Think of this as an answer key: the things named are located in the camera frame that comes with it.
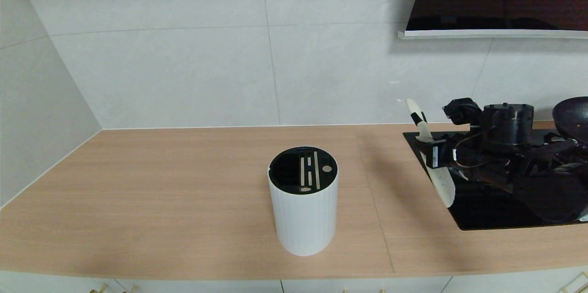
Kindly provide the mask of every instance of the black induction cooktop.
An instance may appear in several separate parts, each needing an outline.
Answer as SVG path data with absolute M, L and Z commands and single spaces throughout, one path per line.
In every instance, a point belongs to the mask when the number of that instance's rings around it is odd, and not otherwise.
M 536 142 L 542 142 L 543 136 L 556 130 L 533 130 Z M 432 132 L 433 138 L 452 132 Z M 420 152 L 414 140 L 418 132 L 405 132 L 404 137 L 414 155 L 426 171 Z M 455 200 L 448 208 L 453 219 L 462 230 L 487 230 L 504 228 L 527 228 L 532 226 L 561 225 L 546 222 L 538 218 L 524 203 L 514 199 L 510 193 L 480 182 L 465 180 L 457 171 L 449 170 L 455 183 Z

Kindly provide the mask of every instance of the gold cabinet knob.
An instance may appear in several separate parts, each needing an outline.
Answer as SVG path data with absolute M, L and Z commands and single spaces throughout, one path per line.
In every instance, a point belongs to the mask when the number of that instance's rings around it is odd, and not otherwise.
M 103 284 L 102 287 L 100 287 L 100 291 L 97 291 L 95 289 L 93 289 L 92 291 L 90 291 L 90 293 L 104 293 L 108 288 L 107 284 Z
M 130 293 L 137 293 L 139 287 L 137 285 L 133 285 L 133 288 L 130 289 Z

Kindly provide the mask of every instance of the white cabinet door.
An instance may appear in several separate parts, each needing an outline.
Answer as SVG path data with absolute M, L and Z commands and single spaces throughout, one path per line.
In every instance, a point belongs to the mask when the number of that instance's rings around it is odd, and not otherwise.
M 360 280 L 284 280 L 284 293 L 440 293 L 449 276 L 426 278 L 382 278 Z
M 104 293 L 122 293 L 124 291 L 116 281 L 109 279 L 51 276 L 24 272 L 0 271 L 0 282 L 14 293 L 90 293 L 93 289 L 99 291 L 103 284 L 108 285 Z
M 117 280 L 128 292 L 136 293 L 282 293 L 282 284 L 274 281 L 143 281 Z
M 557 293 L 583 270 L 588 270 L 588 266 L 509 274 L 454 276 L 443 293 Z
M 8 287 L 2 285 L 2 283 L 0 282 L 0 293 L 16 293 L 16 292 L 12 291 Z

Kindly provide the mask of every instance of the tile grout line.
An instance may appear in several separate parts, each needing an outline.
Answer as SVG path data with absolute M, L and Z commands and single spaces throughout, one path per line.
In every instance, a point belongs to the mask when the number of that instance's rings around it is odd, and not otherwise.
M 386 234 L 384 234 L 384 227 L 382 226 L 382 220 L 380 219 L 380 212 L 378 211 L 378 206 L 376 205 L 376 197 L 373 195 L 372 184 L 370 183 L 368 171 L 366 170 L 365 160 L 363 159 L 362 148 L 359 145 L 359 140 L 357 138 L 357 129 L 353 128 L 353 138 L 355 139 L 355 146 L 357 147 L 357 152 L 359 152 L 359 157 L 362 159 L 362 167 L 363 167 L 363 174 L 367 180 L 367 185 L 369 187 L 369 191 L 372 194 L 372 202 L 373 207 L 376 209 L 376 216 L 378 217 L 378 224 L 380 224 L 380 230 L 382 231 L 382 238 L 384 239 L 384 245 L 386 245 L 386 251 L 388 252 L 388 259 L 390 260 L 390 266 L 392 268 L 392 273 L 395 274 L 396 271 L 394 270 L 394 263 L 392 262 L 392 255 L 390 254 L 390 247 L 388 247 L 388 241 L 386 240 Z
M 536 119 L 533 122 L 552 122 L 552 119 Z M 429 122 L 429 124 L 450 124 L 445 122 Z M 102 130 L 179 130 L 179 129 L 231 129 L 231 128 L 286 128 L 305 126 L 363 126 L 363 125 L 401 125 L 414 126 L 414 122 L 397 123 L 354 123 L 354 124 L 285 124 L 285 125 L 219 125 L 219 126 L 150 126 L 147 128 L 102 128 Z
M 271 75 L 273 76 L 273 92 L 276 96 L 276 110 L 277 110 L 277 124 L 282 125 L 282 118 L 280 117 L 280 104 L 277 100 L 277 84 L 276 84 L 276 68 L 273 64 L 273 48 L 271 47 L 271 35 L 269 33 L 269 17 L 267 16 L 267 1 L 263 0 L 263 8 L 265 9 L 265 22 L 267 23 L 267 41 L 269 42 L 269 58 L 271 60 Z
M 481 65 L 480 73 L 478 74 L 478 78 L 476 79 L 476 84 L 474 84 L 474 88 L 472 90 L 472 94 L 471 94 L 470 98 L 474 97 L 474 93 L 476 92 L 477 84 L 481 79 L 481 74 L 484 72 L 484 66 L 486 65 L 486 62 L 488 60 L 488 56 L 490 56 L 490 51 L 492 50 L 492 44 L 494 44 L 494 38 L 492 38 L 492 41 L 490 42 L 490 46 L 488 46 L 488 51 L 486 52 L 486 57 L 484 58 L 484 62 Z
M 392 25 L 402 24 L 403 22 L 367 22 L 367 23 L 293 23 L 293 24 L 277 24 L 277 25 L 227 25 L 220 27 L 176 27 L 176 28 L 139 28 L 139 29 L 120 29 L 120 30 L 102 30 L 102 31 L 85 31 L 85 32 L 67 32 L 65 34 L 52 34 L 49 37 L 57 36 L 70 36 L 70 35 L 85 35 L 85 34 L 100 34 L 106 32 L 128 32 L 128 31 L 151 31 L 151 30 L 184 30 L 184 29 L 236 29 L 236 28 L 269 28 L 269 27 L 304 27 L 304 26 L 315 26 L 315 25 Z
M 10 200 L 8 200 L 6 202 L 6 204 L 2 205 L 0 207 L 0 210 L 2 210 L 4 207 L 6 207 L 12 200 L 16 199 L 19 195 L 21 195 L 21 193 L 23 193 L 25 190 L 27 190 L 29 187 L 31 187 L 35 182 L 37 182 L 39 180 L 39 178 L 41 178 L 47 172 L 49 172 L 51 169 L 53 169 L 58 164 L 60 164 L 61 161 L 65 160 L 65 158 L 69 157 L 69 155 L 72 155 L 72 153 L 74 153 L 75 151 L 77 151 L 78 148 L 82 147 L 84 144 L 86 144 L 87 142 L 89 142 L 92 138 L 94 138 L 101 131 L 102 131 L 102 129 L 100 129 L 96 133 L 92 134 L 90 136 L 90 138 L 86 139 L 84 142 L 82 142 L 82 144 L 79 144 L 78 146 L 76 146 L 74 149 L 72 149 L 70 152 L 68 152 L 64 157 L 62 157 L 61 159 L 59 159 L 59 161 L 57 161 L 55 164 L 53 164 L 51 167 L 49 167 L 47 170 L 45 170 L 42 174 L 40 174 L 37 178 L 35 178 L 32 182 L 30 182 L 29 184 L 27 184 L 27 186 L 25 186 L 25 188 L 23 188 L 21 191 L 19 191 L 19 193 L 17 193 L 14 197 L 11 197 Z
M 43 39 L 45 37 L 50 38 L 51 36 L 47 35 L 47 36 L 42 36 L 42 37 L 38 37 L 38 38 L 34 38 L 34 39 L 25 40 L 24 42 L 19 42 L 17 44 L 12 44 L 12 45 L 7 45 L 7 46 L 4 46 L 4 47 L 0 47 L 0 50 L 4 50 L 5 48 L 9 48 L 9 47 L 17 46 L 17 45 L 26 44 L 28 42 L 33 42 L 35 40 Z

